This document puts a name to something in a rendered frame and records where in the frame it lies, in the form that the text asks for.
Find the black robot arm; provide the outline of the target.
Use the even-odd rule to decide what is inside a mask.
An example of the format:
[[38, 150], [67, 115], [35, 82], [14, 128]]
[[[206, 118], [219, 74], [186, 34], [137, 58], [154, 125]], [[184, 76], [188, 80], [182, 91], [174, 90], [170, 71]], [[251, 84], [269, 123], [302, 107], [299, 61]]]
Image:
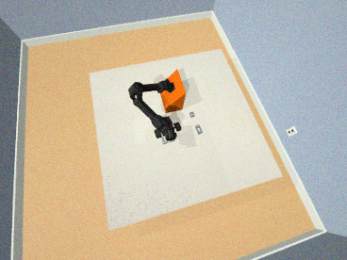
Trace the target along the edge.
[[[133, 101], [134, 106], [137, 106], [152, 122], [152, 125], [161, 133], [165, 132], [165, 138], [168, 141], [174, 140], [177, 134], [172, 129], [173, 122], [170, 117], [162, 117], [156, 114], [143, 100], [142, 93], [146, 91], [154, 91], [162, 93], [167, 90], [169, 93], [175, 90], [174, 82], [171, 83], [169, 79], [165, 79], [156, 84], [142, 84], [141, 82], [134, 82], [128, 89], [129, 96]], [[137, 95], [137, 98], [135, 97]], [[162, 128], [164, 126], [164, 128]], [[162, 129], [161, 129], [162, 128]]]

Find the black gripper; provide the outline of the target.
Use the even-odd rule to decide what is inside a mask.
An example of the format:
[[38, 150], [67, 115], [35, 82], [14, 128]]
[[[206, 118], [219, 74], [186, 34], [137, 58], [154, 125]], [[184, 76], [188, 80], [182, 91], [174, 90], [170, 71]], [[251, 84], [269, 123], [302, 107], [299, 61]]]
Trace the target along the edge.
[[[182, 128], [180, 126], [180, 123], [176, 122], [176, 123], [174, 123], [174, 127], [172, 127], [172, 129], [173, 130], [176, 129], [176, 132], [178, 132], [178, 131], [181, 131]], [[155, 132], [155, 135], [156, 135], [157, 138], [161, 138], [162, 135], [163, 135], [163, 137], [165, 137], [165, 132], [163, 132], [162, 135], [161, 135], [161, 132], [159, 132], [157, 129], [154, 130], [154, 132]]]

